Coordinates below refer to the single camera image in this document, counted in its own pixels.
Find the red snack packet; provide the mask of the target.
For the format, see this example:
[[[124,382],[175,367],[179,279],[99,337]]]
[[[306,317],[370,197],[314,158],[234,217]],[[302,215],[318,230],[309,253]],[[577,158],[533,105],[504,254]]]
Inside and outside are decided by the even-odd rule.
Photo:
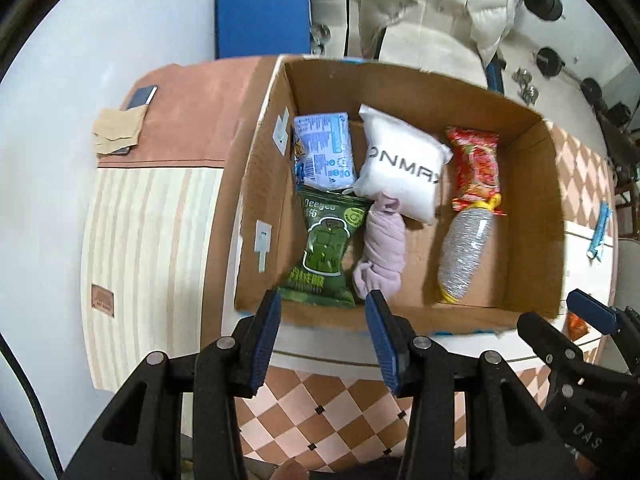
[[[449,127],[446,137],[451,143],[457,164],[457,194],[454,211],[480,208],[496,211],[501,204],[497,133]]]

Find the floor barbell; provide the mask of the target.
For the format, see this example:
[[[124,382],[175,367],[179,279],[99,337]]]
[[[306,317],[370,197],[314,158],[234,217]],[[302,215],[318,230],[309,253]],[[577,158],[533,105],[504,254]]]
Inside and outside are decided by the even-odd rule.
[[[574,70],[567,68],[565,61],[552,47],[539,48],[534,53],[534,62],[541,72],[541,75],[547,79],[565,75],[577,82],[582,96],[591,108],[597,114],[603,115],[617,128],[628,127],[634,119],[634,115],[638,112],[639,105],[636,105],[634,110],[632,110],[622,101],[618,101],[612,106],[606,104],[601,85],[594,78],[579,77]]]

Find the silver steel wool scrubber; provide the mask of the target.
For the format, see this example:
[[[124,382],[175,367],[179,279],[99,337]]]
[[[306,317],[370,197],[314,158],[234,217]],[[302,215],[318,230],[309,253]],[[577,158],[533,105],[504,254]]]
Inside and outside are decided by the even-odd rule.
[[[442,241],[437,283],[446,304],[457,304],[468,292],[489,240],[501,194],[477,200],[452,219]]]

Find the smartphone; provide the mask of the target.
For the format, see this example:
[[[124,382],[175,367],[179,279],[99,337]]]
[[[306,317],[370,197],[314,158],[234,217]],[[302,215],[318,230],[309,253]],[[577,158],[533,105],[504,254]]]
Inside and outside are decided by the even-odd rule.
[[[151,84],[150,86],[137,88],[134,94],[129,99],[125,110],[131,110],[138,106],[149,105],[157,92],[157,85]]]

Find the blue long snack packet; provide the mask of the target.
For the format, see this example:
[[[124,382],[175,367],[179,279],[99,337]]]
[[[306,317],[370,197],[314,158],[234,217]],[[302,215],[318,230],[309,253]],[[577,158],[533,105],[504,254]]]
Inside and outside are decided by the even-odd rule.
[[[590,260],[601,260],[601,252],[604,247],[604,238],[606,230],[608,229],[608,220],[610,220],[612,209],[610,205],[602,200],[600,203],[598,220],[596,223],[596,229],[593,232],[593,236],[587,250],[587,257]]]

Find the beige folded cloth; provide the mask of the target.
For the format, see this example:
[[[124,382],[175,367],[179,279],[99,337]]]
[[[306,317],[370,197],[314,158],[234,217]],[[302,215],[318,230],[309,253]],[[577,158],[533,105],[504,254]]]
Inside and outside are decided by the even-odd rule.
[[[140,105],[129,110],[101,110],[91,128],[96,154],[109,155],[122,148],[136,146],[148,108]]]

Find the orange panda snack packet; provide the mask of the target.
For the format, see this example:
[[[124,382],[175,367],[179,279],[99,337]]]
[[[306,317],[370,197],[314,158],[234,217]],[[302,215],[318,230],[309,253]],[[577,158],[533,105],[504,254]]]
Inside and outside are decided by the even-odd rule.
[[[571,341],[576,341],[588,334],[589,325],[577,314],[568,312],[566,317],[566,332]]]

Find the light blue tissue pack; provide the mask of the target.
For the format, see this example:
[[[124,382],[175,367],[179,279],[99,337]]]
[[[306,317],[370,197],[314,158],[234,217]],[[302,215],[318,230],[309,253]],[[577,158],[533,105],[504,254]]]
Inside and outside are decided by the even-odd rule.
[[[354,185],[357,174],[346,113],[297,116],[293,150],[297,186],[338,192]]]

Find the pink and striped blanket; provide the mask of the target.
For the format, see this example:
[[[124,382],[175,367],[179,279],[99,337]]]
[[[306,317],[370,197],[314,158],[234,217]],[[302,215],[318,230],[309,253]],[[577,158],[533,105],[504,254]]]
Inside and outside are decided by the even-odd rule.
[[[139,141],[99,159],[80,267],[81,316],[93,385],[114,391],[151,351],[198,350],[209,252],[224,167],[250,145],[276,59],[169,64],[151,87]]]

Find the green snack packet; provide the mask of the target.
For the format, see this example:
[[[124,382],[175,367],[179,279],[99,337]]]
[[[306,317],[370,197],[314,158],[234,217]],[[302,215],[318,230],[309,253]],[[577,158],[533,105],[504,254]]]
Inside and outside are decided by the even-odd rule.
[[[356,306],[346,282],[343,258],[363,227],[372,202],[352,194],[299,190],[306,245],[299,262],[279,287],[281,297],[300,304],[350,309]]]

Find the white puffer jacket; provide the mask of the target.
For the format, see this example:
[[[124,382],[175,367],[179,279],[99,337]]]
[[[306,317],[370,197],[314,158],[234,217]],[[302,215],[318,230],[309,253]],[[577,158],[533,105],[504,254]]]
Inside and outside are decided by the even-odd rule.
[[[355,0],[360,51],[373,58],[384,30],[415,24],[473,47],[488,66],[510,32],[515,0]]]

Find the mauve socks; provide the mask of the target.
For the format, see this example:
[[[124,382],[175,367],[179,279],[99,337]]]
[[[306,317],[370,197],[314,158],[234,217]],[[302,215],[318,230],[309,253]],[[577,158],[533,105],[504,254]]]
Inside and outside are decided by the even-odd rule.
[[[362,300],[375,289],[390,299],[401,288],[406,226],[400,206],[398,198],[379,192],[369,209],[362,255],[352,271],[352,284]]]

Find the chrome dumbbell pair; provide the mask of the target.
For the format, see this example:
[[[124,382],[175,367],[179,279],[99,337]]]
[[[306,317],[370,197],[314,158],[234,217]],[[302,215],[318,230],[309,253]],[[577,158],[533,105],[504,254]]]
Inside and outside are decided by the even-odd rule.
[[[512,80],[518,84],[518,96],[529,106],[536,104],[539,90],[533,84],[533,75],[526,68],[520,67],[512,74]]]

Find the white ONMAX pouch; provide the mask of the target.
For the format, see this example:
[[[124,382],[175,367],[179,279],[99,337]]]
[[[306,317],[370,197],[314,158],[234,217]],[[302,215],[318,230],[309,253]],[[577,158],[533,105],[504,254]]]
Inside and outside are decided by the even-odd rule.
[[[367,154],[352,189],[375,200],[379,192],[398,198],[400,213],[417,222],[435,222],[436,194],[452,151],[434,136],[403,120],[362,104],[359,109]]]

